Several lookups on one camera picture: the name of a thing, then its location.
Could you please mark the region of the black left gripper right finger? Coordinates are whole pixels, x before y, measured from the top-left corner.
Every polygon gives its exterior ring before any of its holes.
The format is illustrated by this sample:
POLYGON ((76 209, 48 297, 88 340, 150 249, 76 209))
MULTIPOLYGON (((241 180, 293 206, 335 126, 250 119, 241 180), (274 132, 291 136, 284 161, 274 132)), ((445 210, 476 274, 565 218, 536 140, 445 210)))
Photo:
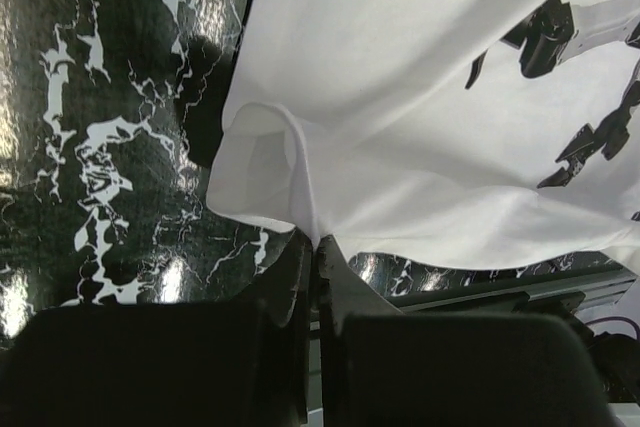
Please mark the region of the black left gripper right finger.
POLYGON ((317 251, 328 426, 613 426, 578 336, 549 315, 402 312, 317 251))

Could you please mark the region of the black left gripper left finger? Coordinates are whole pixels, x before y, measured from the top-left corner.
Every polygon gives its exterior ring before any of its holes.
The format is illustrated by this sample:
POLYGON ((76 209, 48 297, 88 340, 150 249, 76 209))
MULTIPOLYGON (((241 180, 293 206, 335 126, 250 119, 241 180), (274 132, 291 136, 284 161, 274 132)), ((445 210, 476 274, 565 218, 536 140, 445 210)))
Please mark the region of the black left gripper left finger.
POLYGON ((304 424, 311 264, 296 234, 226 301, 38 313, 1 366, 2 424, 304 424))

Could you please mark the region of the white printed t-shirt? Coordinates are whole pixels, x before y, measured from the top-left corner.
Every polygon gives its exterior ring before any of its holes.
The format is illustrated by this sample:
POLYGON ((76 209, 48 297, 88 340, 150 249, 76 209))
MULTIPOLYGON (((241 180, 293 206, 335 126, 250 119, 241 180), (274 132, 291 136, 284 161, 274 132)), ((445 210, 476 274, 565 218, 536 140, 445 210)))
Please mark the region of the white printed t-shirt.
POLYGON ((207 206, 347 255, 639 267, 639 0, 253 0, 207 206))

